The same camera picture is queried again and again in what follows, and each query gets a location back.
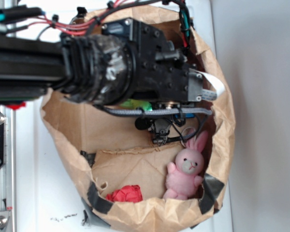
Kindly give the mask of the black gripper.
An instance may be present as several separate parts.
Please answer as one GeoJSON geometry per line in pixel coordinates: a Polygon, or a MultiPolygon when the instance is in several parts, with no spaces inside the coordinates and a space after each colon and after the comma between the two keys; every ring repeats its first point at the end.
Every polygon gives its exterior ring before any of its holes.
{"type": "Polygon", "coordinates": [[[126,99],[149,102],[200,102],[203,78],[164,33],[126,18],[104,24],[102,34],[115,45],[107,76],[113,77],[107,103],[126,99]]]}

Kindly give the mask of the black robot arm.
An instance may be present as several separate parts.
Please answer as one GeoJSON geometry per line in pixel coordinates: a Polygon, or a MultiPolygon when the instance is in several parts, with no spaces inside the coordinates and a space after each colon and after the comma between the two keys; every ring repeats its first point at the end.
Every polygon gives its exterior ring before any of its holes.
{"type": "Polygon", "coordinates": [[[127,99],[199,102],[203,79],[164,33],[132,18],[101,34],[59,43],[0,35],[0,104],[17,104],[51,88],[75,103],[117,105],[127,99]]]}

